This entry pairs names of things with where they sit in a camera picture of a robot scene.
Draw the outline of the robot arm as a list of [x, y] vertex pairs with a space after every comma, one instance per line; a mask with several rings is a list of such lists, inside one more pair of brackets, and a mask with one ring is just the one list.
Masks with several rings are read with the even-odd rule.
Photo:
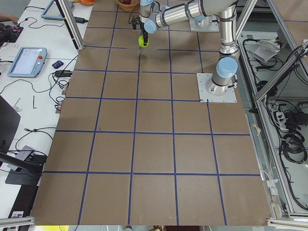
[[191, 31], [219, 32], [220, 58], [206, 90], [215, 96], [222, 96], [235, 76], [239, 58], [236, 44], [236, 6], [235, 0], [191, 0], [180, 5], [168, 7], [155, 0], [140, 1], [140, 15], [132, 18], [133, 29], [140, 26], [139, 45], [149, 44], [148, 35], [159, 28], [189, 21]]

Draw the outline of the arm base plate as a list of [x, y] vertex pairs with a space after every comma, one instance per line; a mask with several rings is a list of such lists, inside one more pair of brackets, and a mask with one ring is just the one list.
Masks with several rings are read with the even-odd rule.
[[190, 20], [190, 30], [194, 32], [219, 32], [218, 23], [214, 22], [212, 19], [204, 19], [200, 22], [195, 20]]
[[212, 82], [212, 73], [197, 73], [199, 101], [202, 103], [237, 103], [232, 80], [226, 86], [217, 86]]

